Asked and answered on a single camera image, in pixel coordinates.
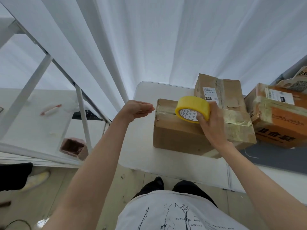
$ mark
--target qr code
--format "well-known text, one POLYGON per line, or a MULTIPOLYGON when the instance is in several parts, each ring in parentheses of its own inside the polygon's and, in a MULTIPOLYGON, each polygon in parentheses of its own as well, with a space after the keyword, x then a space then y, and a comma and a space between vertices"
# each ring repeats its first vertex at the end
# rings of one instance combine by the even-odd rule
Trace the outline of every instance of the qr code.
POLYGON ((293 85, 291 85, 288 89, 297 92, 303 92, 305 89, 307 89, 307 81, 297 81, 293 85))

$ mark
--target yellow tape roll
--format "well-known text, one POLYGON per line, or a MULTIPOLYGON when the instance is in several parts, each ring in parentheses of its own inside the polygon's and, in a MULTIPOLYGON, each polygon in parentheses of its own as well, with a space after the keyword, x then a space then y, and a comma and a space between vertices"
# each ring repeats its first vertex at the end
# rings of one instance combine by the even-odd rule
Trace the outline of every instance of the yellow tape roll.
POLYGON ((198 123, 197 112, 201 113, 205 120, 208 121, 210 115, 209 103, 200 97, 194 96, 185 96, 179 99, 175 109, 175 113, 179 118, 190 123, 198 123))

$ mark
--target wire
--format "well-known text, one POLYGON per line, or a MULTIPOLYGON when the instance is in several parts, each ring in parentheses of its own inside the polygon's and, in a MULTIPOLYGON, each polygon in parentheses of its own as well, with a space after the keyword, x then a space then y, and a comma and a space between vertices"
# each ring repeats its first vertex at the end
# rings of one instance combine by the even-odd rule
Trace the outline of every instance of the wire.
POLYGON ((10 223, 4 228, 4 230, 5 230, 10 224, 12 224, 12 223, 14 223, 14 222, 17 222, 17 221, 24 222, 26 225, 28 225, 29 229, 32 230, 32 228, 31 228, 31 226, 29 225, 29 223, 28 223, 27 221, 25 221, 25 220, 14 220, 14 221, 10 222, 10 223))

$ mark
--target brown box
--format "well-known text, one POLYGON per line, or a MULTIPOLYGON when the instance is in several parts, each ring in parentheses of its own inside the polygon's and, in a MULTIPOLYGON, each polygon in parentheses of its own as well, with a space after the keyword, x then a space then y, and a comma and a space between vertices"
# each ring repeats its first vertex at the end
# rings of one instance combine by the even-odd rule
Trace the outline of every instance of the brown box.
MULTIPOLYGON (((206 139, 201 126, 180 119, 175 114, 177 101, 159 99, 154 121, 154 147, 195 155, 220 158, 206 139)), ((237 149, 256 143, 251 118, 247 112, 223 109, 227 139, 237 149)))
POLYGON ((259 83, 244 101, 257 139, 285 148, 306 145, 306 94, 259 83))
POLYGON ((219 108, 246 112, 239 80, 218 79, 199 74, 194 96, 208 101, 216 101, 219 108))

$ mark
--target black pants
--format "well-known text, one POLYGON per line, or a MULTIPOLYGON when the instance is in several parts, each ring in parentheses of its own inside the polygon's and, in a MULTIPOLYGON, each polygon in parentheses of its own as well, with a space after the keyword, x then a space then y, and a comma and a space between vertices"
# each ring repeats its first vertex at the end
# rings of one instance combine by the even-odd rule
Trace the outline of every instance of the black pants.
MULTIPOLYGON (((142 194, 148 194, 154 190, 164 190, 163 185, 160 185, 158 182, 156 181, 152 181, 148 184, 146 184, 139 193, 137 193, 133 198, 142 195, 142 194)), ((178 193, 187 193, 187 194, 194 194, 200 197, 203 197, 207 200, 209 200, 210 202, 212 202, 216 207, 217 205, 214 203, 214 201, 212 200, 212 198, 210 198, 209 195, 207 195, 204 191, 202 191, 201 188, 199 188, 197 185, 195 185, 193 182, 188 182, 188 181, 181 181, 178 182, 172 191, 178 192, 178 193)))

